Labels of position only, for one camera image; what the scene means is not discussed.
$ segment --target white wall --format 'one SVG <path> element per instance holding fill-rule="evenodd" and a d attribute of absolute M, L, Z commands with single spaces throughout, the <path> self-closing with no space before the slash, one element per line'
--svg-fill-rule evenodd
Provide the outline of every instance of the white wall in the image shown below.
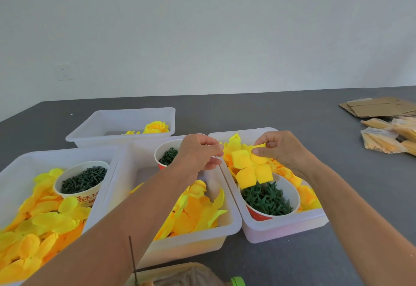
<path fill-rule="evenodd" d="M 415 14 L 416 0 L 0 0 L 0 120 L 42 100 L 416 85 Z"/>

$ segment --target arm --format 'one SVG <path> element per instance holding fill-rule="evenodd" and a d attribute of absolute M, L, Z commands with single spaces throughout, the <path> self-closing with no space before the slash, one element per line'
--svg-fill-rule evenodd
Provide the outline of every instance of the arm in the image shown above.
<path fill-rule="evenodd" d="M 203 169 L 221 161 L 222 145 L 201 134 L 186 136 L 177 157 L 95 226 L 48 262 L 24 286 L 124 285 L 163 225 L 178 197 Z"/>
<path fill-rule="evenodd" d="M 416 248 L 291 132 L 267 132 L 253 153 L 273 157 L 314 189 L 336 236 L 366 285 L 412 285 Z"/>

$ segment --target forearm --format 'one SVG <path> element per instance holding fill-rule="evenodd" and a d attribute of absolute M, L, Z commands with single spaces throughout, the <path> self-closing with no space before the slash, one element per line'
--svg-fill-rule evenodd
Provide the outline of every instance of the forearm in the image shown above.
<path fill-rule="evenodd" d="M 138 264 L 192 177 L 174 164 L 158 172 L 24 285 L 124 285 L 133 271 L 128 237 Z"/>
<path fill-rule="evenodd" d="M 332 228 L 367 285 L 411 285 L 416 248 L 337 173 L 320 162 L 304 169 Z"/>

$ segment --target gray tabletop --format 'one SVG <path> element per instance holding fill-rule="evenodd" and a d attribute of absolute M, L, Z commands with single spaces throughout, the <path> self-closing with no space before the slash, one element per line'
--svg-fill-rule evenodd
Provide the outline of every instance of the gray tabletop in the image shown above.
<path fill-rule="evenodd" d="M 96 110 L 171 106 L 175 135 L 260 127 L 292 131 L 416 244 L 416 157 L 364 149 L 359 119 L 338 106 L 387 95 L 414 101 L 416 86 L 42 102 L 0 122 L 0 170 L 26 152 L 74 148 L 65 137 Z M 186 262 L 205 264 L 225 281 L 241 276 L 246 285 L 361 285 L 330 224 L 259 244 L 240 231 L 218 251 L 164 265 Z"/>

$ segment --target electrical outlet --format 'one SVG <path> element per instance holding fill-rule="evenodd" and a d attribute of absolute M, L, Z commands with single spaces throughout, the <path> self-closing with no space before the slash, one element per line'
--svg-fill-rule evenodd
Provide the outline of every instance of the electrical outlet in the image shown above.
<path fill-rule="evenodd" d="M 70 64 L 55 64 L 55 77 L 58 80 L 74 80 Z"/>

